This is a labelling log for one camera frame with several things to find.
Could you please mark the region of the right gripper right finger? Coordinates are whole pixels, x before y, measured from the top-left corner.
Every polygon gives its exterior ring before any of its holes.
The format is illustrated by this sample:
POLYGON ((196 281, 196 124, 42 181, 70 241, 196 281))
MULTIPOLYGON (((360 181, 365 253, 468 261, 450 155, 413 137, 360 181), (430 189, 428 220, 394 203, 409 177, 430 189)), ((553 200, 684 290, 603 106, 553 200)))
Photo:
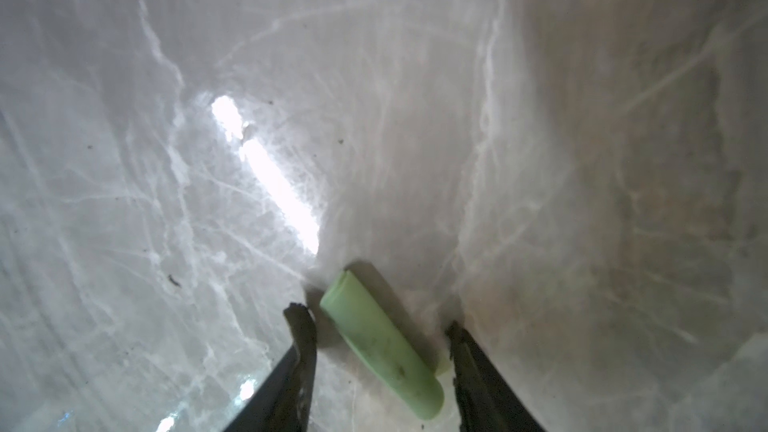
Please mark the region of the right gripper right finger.
POLYGON ((453 321, 446 336, 454 364, 460 431, 545 431, 461 324, 453 321))

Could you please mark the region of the green pen cap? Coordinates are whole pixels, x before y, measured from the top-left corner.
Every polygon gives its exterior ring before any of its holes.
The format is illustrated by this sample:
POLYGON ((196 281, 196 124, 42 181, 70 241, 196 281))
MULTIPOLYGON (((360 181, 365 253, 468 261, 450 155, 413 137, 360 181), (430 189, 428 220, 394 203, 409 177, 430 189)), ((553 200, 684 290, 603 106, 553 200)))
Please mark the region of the green pen cap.
POLYGON ((421 420, 444 405, 434 371, 362 282, 344 270, 326 290, 320 309, 366 367, 421 420))

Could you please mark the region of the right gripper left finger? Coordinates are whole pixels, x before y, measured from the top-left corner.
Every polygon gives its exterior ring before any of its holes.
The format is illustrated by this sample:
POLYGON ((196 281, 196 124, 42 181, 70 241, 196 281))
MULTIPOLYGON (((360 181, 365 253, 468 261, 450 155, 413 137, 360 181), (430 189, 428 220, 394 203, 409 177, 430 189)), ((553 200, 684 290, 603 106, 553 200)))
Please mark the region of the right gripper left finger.
POLYGON ((290 304, 283 315, 292 345, 226 432, 307 430, 317 363, 316 325, 303 304, 290 304))

